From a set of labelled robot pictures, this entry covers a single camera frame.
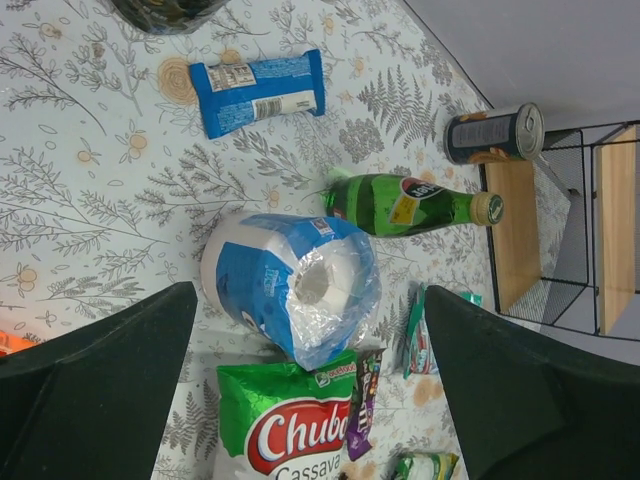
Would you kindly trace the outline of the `green glass bottle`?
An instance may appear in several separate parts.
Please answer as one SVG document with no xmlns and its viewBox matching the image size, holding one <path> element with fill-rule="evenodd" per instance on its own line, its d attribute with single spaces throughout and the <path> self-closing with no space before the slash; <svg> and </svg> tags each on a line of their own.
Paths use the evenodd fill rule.
<svg viewBox="0 0 640 480">
<path fill-rule="evenodd" d="M 339 175 L 323 199 L 329 216 L 378 238 L 409 237 L 465 224 L 492 227 L 505 212 L 498 194 L 463 193 L 391 173 Z"/>
</svg>

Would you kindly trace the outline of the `teal Fox's candy bag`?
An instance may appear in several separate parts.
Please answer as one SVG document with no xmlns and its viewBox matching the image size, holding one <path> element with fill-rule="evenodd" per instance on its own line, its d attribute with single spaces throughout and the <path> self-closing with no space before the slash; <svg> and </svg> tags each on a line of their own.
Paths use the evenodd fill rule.
<svg viewBox="0 0 640 480">
<path fill-rule="evenodd" d="M 428 285 L 424 283 L 419 285 L 411 304 L 402 356 L 404 379 L 408 379 L 414 374 L 431 375 L 439 373 L 426 322 L 427 287 Z"/>
</svg>

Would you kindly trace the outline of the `green candy bag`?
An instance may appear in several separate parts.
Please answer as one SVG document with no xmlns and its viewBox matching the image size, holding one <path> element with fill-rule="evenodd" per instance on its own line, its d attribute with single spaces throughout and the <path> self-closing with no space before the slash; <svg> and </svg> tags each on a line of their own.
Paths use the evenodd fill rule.
<svg viewBox="0 0 640 480">
<path fill-rule="evenodd" d="M 459 456 L 454 453 L 407 453 L 402 455 L 392 480 L 450 480 Z"/>
</svg>

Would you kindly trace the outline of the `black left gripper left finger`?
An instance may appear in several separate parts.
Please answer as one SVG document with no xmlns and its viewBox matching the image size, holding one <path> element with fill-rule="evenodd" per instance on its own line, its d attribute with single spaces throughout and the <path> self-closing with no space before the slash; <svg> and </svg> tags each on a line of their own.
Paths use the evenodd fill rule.
<svg viewBox="0 0 640 480">
<path fill-rule="evenodd" d="M 2 478 L 150 478 L 197 304 L 176 283 L 3 357 Z"/>
</svg>

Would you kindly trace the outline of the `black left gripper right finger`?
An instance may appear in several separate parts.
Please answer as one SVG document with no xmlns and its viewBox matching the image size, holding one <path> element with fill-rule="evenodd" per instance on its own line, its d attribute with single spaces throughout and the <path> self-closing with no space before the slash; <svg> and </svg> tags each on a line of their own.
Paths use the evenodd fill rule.
<svg viewBox="0 0 640 480">
<path fill-rule="evenodd" d="M 472 479 L 636 479 L 639 368 L 440 287 L 425 319 Z"/>
</svg>

